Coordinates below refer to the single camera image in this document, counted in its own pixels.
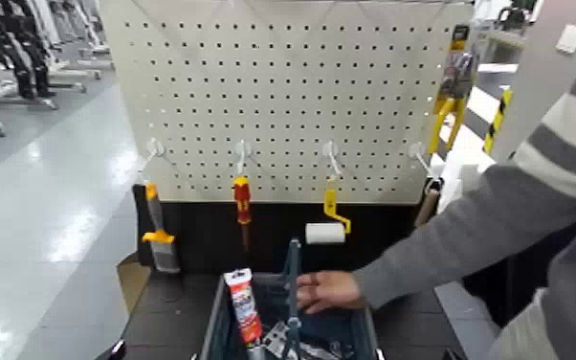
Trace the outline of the person's bare hand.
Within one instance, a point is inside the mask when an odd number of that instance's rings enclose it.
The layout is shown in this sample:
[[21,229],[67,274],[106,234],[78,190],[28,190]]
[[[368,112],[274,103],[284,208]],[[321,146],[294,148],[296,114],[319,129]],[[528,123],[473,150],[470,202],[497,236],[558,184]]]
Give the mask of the person's bare hand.
[[321,271],[297,278],[297,306],[307,314],[328,308],[359,309],[366,305],[351,273]]

